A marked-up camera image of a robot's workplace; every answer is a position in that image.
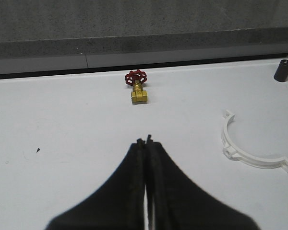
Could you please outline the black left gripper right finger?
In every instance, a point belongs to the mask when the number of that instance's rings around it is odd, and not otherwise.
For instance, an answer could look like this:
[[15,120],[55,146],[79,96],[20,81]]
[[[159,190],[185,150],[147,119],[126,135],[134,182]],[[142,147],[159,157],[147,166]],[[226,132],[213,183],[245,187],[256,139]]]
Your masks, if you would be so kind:
[[257,230],[255,221],[195,184],[149,135],[146,145],[151,230]]

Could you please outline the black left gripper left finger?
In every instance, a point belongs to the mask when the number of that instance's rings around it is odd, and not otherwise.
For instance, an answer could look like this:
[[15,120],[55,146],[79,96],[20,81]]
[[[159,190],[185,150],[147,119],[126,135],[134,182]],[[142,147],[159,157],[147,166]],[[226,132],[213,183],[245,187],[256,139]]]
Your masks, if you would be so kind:
[[53,218],[48,230],[143,230],[144,144],[131,144],[114,173],[93,194]]

